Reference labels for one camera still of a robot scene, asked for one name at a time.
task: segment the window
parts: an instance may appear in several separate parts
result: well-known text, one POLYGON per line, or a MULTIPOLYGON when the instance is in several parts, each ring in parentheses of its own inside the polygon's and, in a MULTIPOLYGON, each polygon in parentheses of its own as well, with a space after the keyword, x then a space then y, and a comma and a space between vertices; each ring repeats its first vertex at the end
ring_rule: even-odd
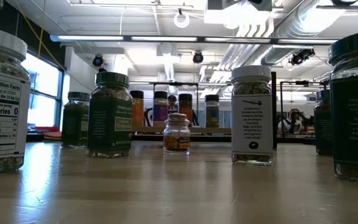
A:
POLYGON ((59 126, 62 105, 62 72, 31 54, 26 55, 22 66, 31 76, 27 122, 36 126, 59 126))

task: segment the nutrition facts label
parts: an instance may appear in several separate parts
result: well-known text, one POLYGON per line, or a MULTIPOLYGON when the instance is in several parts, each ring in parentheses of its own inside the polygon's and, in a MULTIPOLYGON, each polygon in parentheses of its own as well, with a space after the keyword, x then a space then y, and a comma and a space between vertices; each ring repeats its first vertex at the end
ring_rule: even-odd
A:
POLYGON ((20 83, 0 80, 0 151, 16 149, 21 88, 20 83))

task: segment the dark green label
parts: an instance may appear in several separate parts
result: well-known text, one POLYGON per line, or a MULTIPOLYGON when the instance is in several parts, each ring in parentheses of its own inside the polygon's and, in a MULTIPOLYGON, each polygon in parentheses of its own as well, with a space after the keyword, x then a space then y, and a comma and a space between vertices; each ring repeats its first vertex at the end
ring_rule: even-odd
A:
POLYGON ((331 82, 334 161, 358 165, 358 77, 331 82))
POLYGON ((88 149, 113 151, 131 148, 132 102, 91 99, 88 149))
POLYGON ((88 137, 88 111, 64 109, 62 144, 86 144, 88 137))
POLYGON ((316 147, 323 151, 332 151, 333 121, 330 111, 316 110, 314 112, 314 130, 316 147))

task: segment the small glass jar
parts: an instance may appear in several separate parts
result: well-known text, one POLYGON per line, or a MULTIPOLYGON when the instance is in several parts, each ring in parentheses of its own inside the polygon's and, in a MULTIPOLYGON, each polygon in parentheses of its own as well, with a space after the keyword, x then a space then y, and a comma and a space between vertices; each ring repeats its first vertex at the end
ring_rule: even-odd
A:
POLYGON ((21 65, 27 44, 0 31, 0 172, 23 166, 30 75, 21 65))
POLYGON ((132 132, 132 97, 129 78, 116 72, 96 74, 96 89, 89 104, 88 150, 90 157, 129 155, 132 132))
POLYGON ((168 117, 168 93, 166 91, 154 92, 153 127, 165 127, 168 117))
POLYGON ((273 162, 270 69, 251 65, 232 71, 232 161, 271 166, 273 162))
POLYGON ((219 127, 219 95, 205 96, 205 127, 219 127))
POLYGON ((319 103, 314 108, 314 132, 316 134, 316 152, 319 155, 333 154, 333 121, 329 90, 321 90, 317 94, 319 103))
POLYGON ((63 109, 63 147, 86 147, 88 139, 88 113, 90 95, 82 92, 68 92, 68 103, 63 109))
POLYGON ((144 101, 143 91, 132 90, 132 127, 143 127, 144 101))
POLYGON ((358 34, 329 47, 333 155, 336 176, 358 180, 358 34))
POLYGON ((190 153, 190 130, 185 114, 172 113, 168 115, 165 121, 167 125, 164 130, 163 152, 166 154, 184 154, 190 153))
POLYGON ((178 104, 179 113, 185 114, 187 120, 191 123, 193 122, 193 95, 188 93, 179 94, 179 104, 178 104))

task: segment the white jar lid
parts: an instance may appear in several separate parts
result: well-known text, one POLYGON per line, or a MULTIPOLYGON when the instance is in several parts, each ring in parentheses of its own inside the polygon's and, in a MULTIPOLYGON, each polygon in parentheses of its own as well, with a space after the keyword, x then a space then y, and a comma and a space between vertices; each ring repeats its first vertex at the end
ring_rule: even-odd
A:
POLYGON ((269 81, 272 79, 270 68, 263 65, 249 65, 235 68, 231 72, 231 80, 237 78, 260 78, 269 81))
POLYGON ((27 44, 19 38, 0 30, 0 47, 8 49, 17 54, 18 58, 23 61, 27 53, 27 44))

